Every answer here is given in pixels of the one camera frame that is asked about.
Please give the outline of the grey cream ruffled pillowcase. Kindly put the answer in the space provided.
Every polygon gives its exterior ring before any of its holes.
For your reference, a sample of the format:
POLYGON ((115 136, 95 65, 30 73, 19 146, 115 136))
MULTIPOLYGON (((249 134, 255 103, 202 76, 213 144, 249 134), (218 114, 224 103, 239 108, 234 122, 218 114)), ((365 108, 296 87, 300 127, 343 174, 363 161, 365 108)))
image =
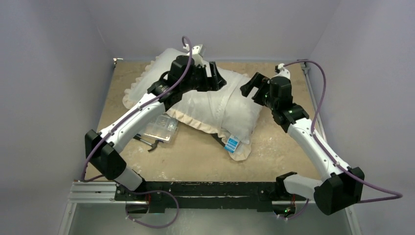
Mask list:
MULTIPOLYGON (((130 88, 124 91, 124 97, 122 99, 123 105, 127 109, 131 109, 136 103, 138 103, 138 101, 147 92, 147 89, 159 79, 163 72, 170 69, 171 62, 179 55, 183 55, 183 52, 173 48, 168 48, 162 54, 157 56, 155 60, 151 61, 150 65, 145 67, 145 71, 131 84, 130 88)), ((170 117, 198 130, 201 123, 193 119, 191 116, 192 108, 189 104, 191 92, 192 91, 185 93, 182 100, 173 105, 172 108, 170 108, 166 113, 170 117)), ((223 136, 218 135, 218 137, 220 138, 221 143, 226 143, 230 135, 231 134, 223 136)), ((251 143, 244 144, 240 141, 237 150, 234 153, 229 153, 229 155, 235 161, 243 161, 248 158, 250 153, 251 143)))

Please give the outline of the white pillow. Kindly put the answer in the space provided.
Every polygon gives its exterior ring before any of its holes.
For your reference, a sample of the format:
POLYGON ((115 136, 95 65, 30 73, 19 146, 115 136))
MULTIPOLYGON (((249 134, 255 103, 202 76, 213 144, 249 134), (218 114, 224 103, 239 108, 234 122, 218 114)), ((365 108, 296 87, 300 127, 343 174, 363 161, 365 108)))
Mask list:
POLYGON ((215 92, 190 93, 191 116, 201 123, 199 130, 223 135, 234 135, 244 144, 251 143, 251 137, 262 107, 241 94, 240 87, 249 77, 219 68, 227 84, 215 92))

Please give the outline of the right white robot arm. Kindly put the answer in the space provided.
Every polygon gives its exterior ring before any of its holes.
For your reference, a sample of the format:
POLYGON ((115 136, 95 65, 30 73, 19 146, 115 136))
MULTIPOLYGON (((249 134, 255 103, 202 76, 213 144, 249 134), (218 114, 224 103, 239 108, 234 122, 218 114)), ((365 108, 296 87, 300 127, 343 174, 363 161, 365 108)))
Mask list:
POLYGON ((308 113, 293 102, 292 84, 288 72, 268 78, 260 73, 254 76, 240 91, 247 97, 253 88, 257 91, 254 103, 271 110, 274 122, 302 148, 321 176, 320 180, 302 177, 290 172, 277 177, 276 196, 287 199, 292 194, 310 199, 320 211, 331 215, 361 200, 365 175, 361 168, 351 168, 312 131, 308 113))

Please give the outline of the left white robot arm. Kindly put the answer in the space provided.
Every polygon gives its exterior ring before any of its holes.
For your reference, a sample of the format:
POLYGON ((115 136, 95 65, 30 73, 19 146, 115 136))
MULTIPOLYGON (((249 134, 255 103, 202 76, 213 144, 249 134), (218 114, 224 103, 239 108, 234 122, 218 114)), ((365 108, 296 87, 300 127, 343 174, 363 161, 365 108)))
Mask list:
POLYGON ((215 92, 226 85, 215 62, 197 65, 189 55, 179 55, 170 69, 157 77, 143 97, 108 127, 85 134, 86 161, 106 179, 127 188, 133 200, 146 194, 146 181, 129 168, 120 153, 146 125, 182 100, 189 91, 215 92))

